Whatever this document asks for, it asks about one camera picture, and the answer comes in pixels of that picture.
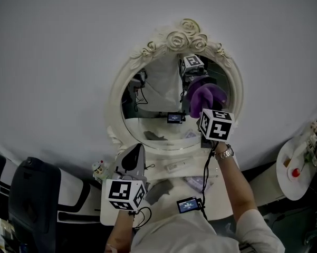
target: wristwatch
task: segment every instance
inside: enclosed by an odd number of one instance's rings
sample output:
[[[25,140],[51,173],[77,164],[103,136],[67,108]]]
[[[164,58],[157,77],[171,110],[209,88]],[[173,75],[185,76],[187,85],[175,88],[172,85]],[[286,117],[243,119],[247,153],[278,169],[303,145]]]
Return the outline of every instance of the wristwatch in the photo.
[[[223,153],[215,154],[215,159],[218,161],[219,159],[224,159],[231,156],[234,156],[234,152],[231,148],[231,145],[227,144],[227,150]]]

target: white mirror frame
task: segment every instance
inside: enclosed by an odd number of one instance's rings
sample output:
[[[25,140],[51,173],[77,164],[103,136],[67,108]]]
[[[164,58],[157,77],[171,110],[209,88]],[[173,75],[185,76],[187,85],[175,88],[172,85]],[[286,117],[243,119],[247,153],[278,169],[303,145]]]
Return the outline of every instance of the white mirror frame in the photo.
[[[122,114],[121,99],[132,77],[150,62],[170,53],[195,53],[217,63],[226,73],[231,89],[229,110],[237,120],[243,106],[243,81],[237,65],[223,49],[222,44],[208,40],[199,25],[191,19],[183,19],[174,26],[163,27],[147,46],[134,50],[116,77],[105,109],[108,134],[123,150],[139,143],[127,129]],[[179,150],[158,150],[145,145],[146,154],[152,159],[186,158],[200,151],[200,143]]]

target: person's arm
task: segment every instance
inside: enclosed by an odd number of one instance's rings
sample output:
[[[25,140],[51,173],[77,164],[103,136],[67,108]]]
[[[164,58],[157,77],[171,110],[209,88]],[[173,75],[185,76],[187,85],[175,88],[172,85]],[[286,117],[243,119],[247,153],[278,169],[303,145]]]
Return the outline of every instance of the person's arm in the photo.
[[[220,142],[215,152],[219,154],[225,152],[226,150],[226,144]],[[257,210],[252,189],[238,168],[233,157],[220,159],[218,164],[223,174],[234,219],[238,222],[244,212],[251,209]]]
[[[112,252],[116,249],[118,253],[129,253],[132,238],[133,216],[128,211],[119,211],[117,220],[108,238],[105,252]]]

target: small display screen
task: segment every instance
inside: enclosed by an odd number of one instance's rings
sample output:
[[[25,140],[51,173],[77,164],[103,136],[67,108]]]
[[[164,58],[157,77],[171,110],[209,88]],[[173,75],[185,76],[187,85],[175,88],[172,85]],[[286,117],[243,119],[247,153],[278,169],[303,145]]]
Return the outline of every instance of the small display screen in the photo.
[[[181,115],[179,115],[179,114],[169,114],[168,121],[181,121]]]
[[[196,199],[189,199],[178,203],[178,209],[180,213],[185,213],[198,208],[198,203]]]

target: white wall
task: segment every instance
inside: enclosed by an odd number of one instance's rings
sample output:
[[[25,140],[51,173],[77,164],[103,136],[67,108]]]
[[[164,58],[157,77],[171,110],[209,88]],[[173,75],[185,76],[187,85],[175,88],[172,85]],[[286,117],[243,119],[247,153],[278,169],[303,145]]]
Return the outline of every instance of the white wall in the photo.
[[[0,143],[20,159],[111,159],[103,107],[129,51],[193,18],[230,51],[242,169],[317,118],[317,0],[0,0]]]

